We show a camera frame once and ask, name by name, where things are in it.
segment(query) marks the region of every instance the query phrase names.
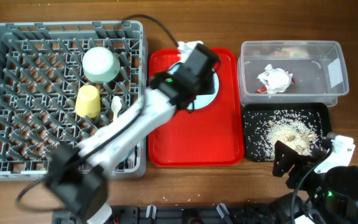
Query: gray dish rack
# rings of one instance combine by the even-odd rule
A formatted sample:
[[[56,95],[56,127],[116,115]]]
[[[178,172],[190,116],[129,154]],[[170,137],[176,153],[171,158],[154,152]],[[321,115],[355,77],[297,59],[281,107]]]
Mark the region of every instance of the gray dish rack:
[[[118,54],[121,63],[121,75],[100,85],[87,80],[81,66],[84,53],[97,46]],[[114,96],[121,97],[120,113],[125,111],[145,83],[146,60],[147,39],[137,21],[0,24],[0,180],[41,178],[58,144],[74,146],[111,122]],[[76,93],[86,84],[100,91],[96,119],[74,110]],[[111,178],[142,176],[145,151],[143,139],[135,167],[122,162]]]

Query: white crumpled object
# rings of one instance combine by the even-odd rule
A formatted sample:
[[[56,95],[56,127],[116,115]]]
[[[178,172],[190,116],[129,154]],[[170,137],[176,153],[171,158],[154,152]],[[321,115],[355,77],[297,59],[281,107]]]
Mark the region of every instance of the white crumpled object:
[[[192,53],[197,44],[204,44],[204,42],[197,40],[191,42],[178,41],[178,50],[180,52],[180,62],[186,62],[189,55]]]
[[[272,64],[269,64],[265,71],[258,75],[258,79],[266,86],[268,94],[282,93],[291,85],[292,73],[273,68]]]

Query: red tray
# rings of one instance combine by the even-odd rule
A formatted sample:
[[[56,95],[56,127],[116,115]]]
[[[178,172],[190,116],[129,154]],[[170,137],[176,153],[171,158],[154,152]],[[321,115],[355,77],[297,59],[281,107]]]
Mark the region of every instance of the red tray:
[[[229,166],[244,157],[237,60],[228,49],[219,55],[219,91],[208,106],[192,114],[179,111],[168,123],[149,134],[149,157],[157,166]],[[149,75],[179,61],[179,51],[163,49],[149,59]]]

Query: yellow cup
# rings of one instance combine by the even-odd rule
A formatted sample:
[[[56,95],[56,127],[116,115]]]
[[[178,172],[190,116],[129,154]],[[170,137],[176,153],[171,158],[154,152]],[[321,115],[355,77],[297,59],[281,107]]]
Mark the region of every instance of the yellow cup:
[[[75,112],[82,118],[86,115],[94,118],[100,114],[100,95],[95,86],[85,85],[78,90]]]

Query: wooden surface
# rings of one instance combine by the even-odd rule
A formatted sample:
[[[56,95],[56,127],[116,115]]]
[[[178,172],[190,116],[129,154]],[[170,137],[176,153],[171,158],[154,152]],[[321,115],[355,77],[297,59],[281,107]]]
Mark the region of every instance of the wooden surface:
[[[331,108],[333,130],[352,136],[358,166],[358,1],[126,1],[102,3],[0,4],[0,22],[115,20],[143,13],[160,19],[178,40],[203,40],[239,57],[245,40],[336,40],[341,44],[350,93]],[[149,53],[173,47],[155,24],[141,20]],[[160,169],[150,162],[140,179],[110,183],[116,205],[212,205],[270,202],[288,190],[286,178],[272,176],[272,163],[243,160],[238,166]],[[28,182],[0,182],[0,223],[50,223],[50,214],[19,212],[14,198]],[[25,201],[57,205],[42,188]]]

